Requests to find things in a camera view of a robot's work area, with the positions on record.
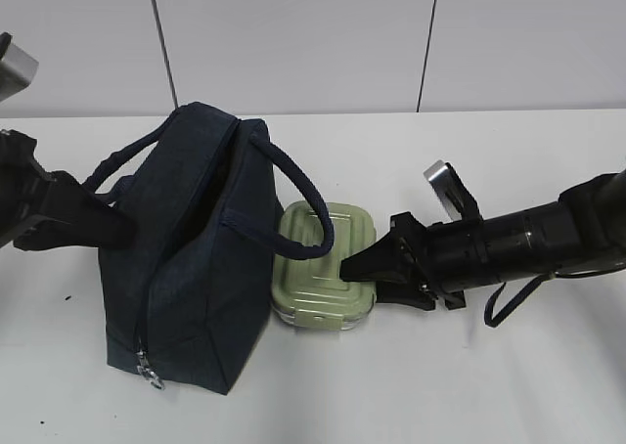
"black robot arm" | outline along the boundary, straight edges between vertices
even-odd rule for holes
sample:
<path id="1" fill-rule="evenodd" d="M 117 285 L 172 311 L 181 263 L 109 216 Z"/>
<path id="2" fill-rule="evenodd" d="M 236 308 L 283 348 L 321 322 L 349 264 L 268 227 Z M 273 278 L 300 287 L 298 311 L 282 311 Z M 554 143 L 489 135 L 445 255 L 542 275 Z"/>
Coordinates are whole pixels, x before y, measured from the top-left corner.
<path id="1" fill-rule="evenodd" d="M 449 163 L 437 162 L 425 176 L 453 222 L 425 227 L 408 212 L 396 214 L 386 236 L 341 264 L 343 280 L 377 282 L 378 302 L 432 310 L 443 298 L 455 309 L 466 306 L 466 289 L 535 277 L 496 316 L 502 289 L 494 293 L 485 322 L 495 327 L 551 278 L 626 267 L 626 171 L 596 177 L 549 204 L 493 219 L 481 217 Z"/>
<path id="2" fill-rule="evenodd" d="M 44 171 L 33 155 L 36 144 L 18 131 L 0 131 L 0 246 L 128 246 L 135 223 L 67 172 Z"/>

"white wall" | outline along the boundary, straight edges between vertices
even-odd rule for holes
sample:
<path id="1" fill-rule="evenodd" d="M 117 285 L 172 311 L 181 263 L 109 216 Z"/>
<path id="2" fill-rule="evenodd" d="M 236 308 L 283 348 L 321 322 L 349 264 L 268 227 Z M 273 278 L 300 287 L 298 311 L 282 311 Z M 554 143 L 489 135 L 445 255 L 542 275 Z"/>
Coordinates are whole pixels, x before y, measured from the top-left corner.
<path id="1" fill-rule="evenodd" d="M 423 111 L 626 107 L 624 0 L 438 0 Z"/>
<path id="2" fill-rule="evenodd" d="M 432 0 L 158 0 L 181 103 L 413 111 Z M 626 107 L 622 0 L 438 0 L 422 111 Z M 0 0 L 41 66 L 0 117 L 172 109 L 150 0 Z"/>
<path id="3" fill-rule="evenodd" d="M 0 32 L 39 61 L 0 117 L 171 109 L 150 0 L 0 0 Z"/>

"silver metal part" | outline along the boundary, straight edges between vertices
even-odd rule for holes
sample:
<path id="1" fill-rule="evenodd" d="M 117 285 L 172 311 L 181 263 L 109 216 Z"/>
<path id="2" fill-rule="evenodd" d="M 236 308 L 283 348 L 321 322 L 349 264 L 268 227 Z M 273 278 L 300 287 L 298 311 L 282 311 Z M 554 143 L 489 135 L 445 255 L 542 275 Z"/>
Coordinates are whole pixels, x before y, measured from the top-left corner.
<path id="1" fill-rule="evenodd" d="M 460 207 L 462 199 L 450 166 L 443 160 L 438 160 L 424 172 L 424 177 L 437 194 L 450 219 L 460 221 L 463 218 L 463 208 Z"/>
<path id="2" fill-rule="evenodd" d="M 0 102 L 28 87 L 38 67 L 27 52 L 10 43 L 0 56 Z"/>
<path id="3" fill-rule="evenodd" d="M 165 388 L 165 383 L 148 362 L 146 351 L 141 350 L 137 352 L 137 359 L 139 359 L 139 365 L 137 366 L 137 372 L 139 375 L 147 380 L 152 387 L 157 388 L 158 390 L 163 390 Z"/>

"plastic lunch box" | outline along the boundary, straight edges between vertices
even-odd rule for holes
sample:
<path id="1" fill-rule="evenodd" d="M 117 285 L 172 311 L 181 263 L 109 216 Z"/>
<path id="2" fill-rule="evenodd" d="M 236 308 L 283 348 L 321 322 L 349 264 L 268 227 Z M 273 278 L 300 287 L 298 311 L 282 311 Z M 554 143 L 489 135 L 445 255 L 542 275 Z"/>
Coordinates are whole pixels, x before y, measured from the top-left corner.
<path id="1" fill-rule="evenodd" d="M 346 283 L 339 278 L 341 260 L 376 241 L 370 214 L 348 204 L 329 203 L 335 245 L 314 260 L 288 260 L 276 255 L 272 282 L 273 307 L 297 327 L 349 330 L 372 310 L 375 283 Z M 318 244 L 322 225 L 306 201 L 295 202 L 281 219 L 280 232 L 303 244 Z"/>

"zipper pull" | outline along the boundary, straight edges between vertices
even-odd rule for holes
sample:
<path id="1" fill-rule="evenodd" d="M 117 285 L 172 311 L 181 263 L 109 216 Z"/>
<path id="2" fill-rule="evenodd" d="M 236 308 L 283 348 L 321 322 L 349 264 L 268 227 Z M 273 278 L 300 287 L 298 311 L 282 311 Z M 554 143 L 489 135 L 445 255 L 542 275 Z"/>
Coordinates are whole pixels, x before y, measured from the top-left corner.
<path id="1" fill-rule="evenodd" d="M 165 384 L 150 366 L 148 357 L 146 356 L 146 351 L 140 349 L 136 354 L 137 359 L 139 359 L 139 365 L 137 366 L 137 372 L 139 375 L 147 380 L 152 387 L 157 388 L 158 390 L 163 390 L 165 388 Z"/>

